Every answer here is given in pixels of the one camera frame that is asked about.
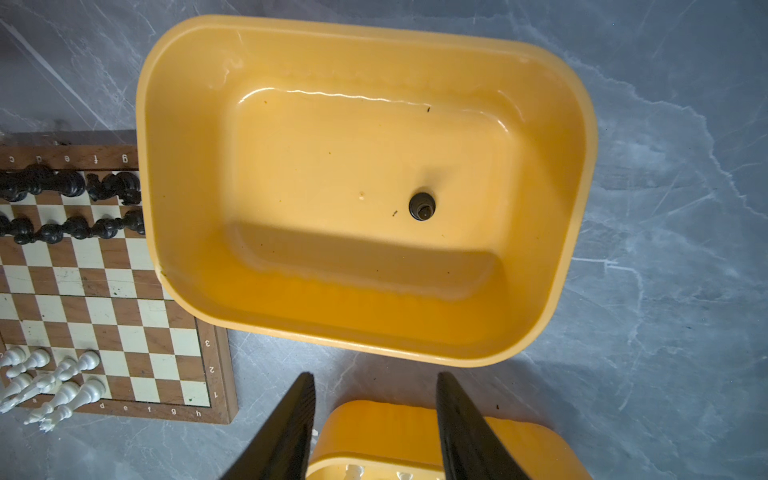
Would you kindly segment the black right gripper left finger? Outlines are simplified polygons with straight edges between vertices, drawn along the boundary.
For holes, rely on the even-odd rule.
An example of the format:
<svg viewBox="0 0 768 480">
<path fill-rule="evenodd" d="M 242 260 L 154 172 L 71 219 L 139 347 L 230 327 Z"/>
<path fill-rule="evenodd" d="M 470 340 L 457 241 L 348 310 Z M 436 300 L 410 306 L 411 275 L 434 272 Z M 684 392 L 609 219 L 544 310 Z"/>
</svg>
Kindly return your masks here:
<svg viewBox="0 0 768 480">
<path fill-rule="evenodd" d="M 305 479 L 315 409 L 314 376 L 302 372 L 221 479 Z"/>
</svg>

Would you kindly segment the black pawn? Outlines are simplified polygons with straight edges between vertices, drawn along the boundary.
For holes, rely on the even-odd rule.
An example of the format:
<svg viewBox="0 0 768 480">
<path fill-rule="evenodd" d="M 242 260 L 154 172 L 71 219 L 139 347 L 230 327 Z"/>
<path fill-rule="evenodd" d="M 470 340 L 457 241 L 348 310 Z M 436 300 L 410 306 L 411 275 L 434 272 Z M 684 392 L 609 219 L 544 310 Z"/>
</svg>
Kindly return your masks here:
<svg viewBox="0 0 768 480">
<path fill-rule="evenodd" d="M 436 201 L 425 191 L 417 192 L 409 201 L 409 213 L 417 221 L 429 220 L 436 211 Z"/>
</svg>

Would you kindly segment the wooden chess board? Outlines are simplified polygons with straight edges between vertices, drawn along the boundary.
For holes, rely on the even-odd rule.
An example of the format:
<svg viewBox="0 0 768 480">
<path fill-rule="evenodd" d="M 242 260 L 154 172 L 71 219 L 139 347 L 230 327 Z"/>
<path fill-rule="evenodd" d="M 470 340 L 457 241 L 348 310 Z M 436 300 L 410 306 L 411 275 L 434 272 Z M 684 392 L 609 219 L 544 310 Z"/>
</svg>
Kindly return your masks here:
<svg viewBox="0 0 768 480">
<path fill-rule="evenodd" d="M 59 385 L 29 399 L 28 420 L 72 398 L 85 411 L 228 424 L 238 406 L 227 333 L 186 312 L 156 276 L 140 214 L 133 146 L 1 149 L 1 351 L 38 359 L 33 377 Z M 73 374 L 65 369 L 73 367 Z"/>
</svg>

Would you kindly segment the yellow tray far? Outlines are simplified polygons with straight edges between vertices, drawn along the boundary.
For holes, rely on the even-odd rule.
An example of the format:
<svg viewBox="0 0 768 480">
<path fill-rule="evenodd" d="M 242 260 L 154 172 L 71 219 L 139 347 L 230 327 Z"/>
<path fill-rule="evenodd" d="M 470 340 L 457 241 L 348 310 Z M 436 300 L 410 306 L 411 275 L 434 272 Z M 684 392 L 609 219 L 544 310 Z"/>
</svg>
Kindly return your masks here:
<svg viewBox="0 0 768 480">
<path fill-rule="evenodd" d="M 158 39 L 136 132 L 149 254 L 187 312 L 464 368 L 547 327 L 598 156 L 584 83 L 538 46 L 222 15 Z"/>
</svg>

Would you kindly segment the yellow tray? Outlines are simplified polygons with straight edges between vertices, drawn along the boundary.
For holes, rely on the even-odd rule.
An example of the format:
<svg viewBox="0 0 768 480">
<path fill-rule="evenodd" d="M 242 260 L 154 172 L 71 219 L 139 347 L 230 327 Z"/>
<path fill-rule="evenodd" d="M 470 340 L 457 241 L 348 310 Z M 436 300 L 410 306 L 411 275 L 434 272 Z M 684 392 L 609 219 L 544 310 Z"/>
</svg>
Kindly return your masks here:
<svg viewBox="0 0 768 480">
<path fill-rule="evenodd" d="M 187 312 L 464 368 L 547 327 L 598 156 L 584 83 L 538 46 L 222 15 L 158 39 L 136 132 L 149 254 Z"/>
<path fill-rule="evenodd" d="M 529 422 L 486 419 L 533 479 L 589 479 L 576 453 L 554 431 Z M 337 407 L 320 431 L 308 479 L 443 479 L 433 409 L 355 400 Z"/>
</svg>

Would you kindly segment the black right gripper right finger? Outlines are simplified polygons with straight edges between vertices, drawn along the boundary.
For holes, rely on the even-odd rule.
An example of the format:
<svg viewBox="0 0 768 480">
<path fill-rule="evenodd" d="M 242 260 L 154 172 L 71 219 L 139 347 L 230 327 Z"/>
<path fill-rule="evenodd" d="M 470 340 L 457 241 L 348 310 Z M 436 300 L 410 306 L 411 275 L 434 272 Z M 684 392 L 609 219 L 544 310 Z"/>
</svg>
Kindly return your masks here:
<svg viewBox="0 0 768 480">
<path fill-rule="evenodd" d="M 446 479 L 529 479 L 450 372 L 440 372 L 436 411 Z"/>
</svg>

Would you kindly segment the yellow tray near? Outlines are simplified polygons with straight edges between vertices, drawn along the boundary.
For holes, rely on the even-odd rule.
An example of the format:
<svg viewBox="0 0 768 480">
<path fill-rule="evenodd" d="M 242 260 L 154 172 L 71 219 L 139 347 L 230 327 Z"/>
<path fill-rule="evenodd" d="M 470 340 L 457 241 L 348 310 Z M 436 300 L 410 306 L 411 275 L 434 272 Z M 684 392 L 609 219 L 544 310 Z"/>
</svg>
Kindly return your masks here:
<svg viewBox="0 0 768 480">
<path fill-rule="evenodd" d="M 589 479 L 576 453 L 554 431 L 529 422 L 486 419 L 533 479 Z M 355 400 L 337 407 L 320 431 L 308 479 L 443 479 L 433 409 Z"/>
</svg>

